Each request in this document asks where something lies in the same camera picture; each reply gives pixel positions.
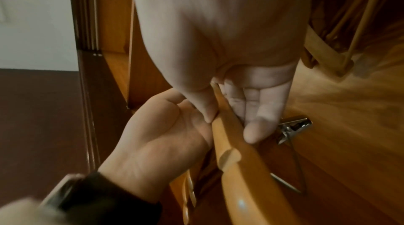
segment wrist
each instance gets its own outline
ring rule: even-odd
[[[116,186],[149,203],[157,203],[166,185],[150,183],[138,169],[136,161],[114,152],[98,172]]]

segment dark wooden floor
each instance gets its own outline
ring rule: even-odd
[[[87,172],[79,73],[0,70],[0,206]]]

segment white wall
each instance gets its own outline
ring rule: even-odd
[[[0,3],[0,68],[78,70],[70,0]]]

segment human hand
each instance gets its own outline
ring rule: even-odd
[[[277,127],[303,50],[310,0],[135,0],[143,40],[165,79],[207,122],[221,83],[244,139]]]
[[[150,98],[127,123],[98,171],[151,203],[213,145],[203,115],[175,89]]]

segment black sleeve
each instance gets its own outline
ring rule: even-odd
[[[152,225],[160,219],[160,203],[145,202],[116,186],[98,172],[67,186],[59,209],[76,225]]]

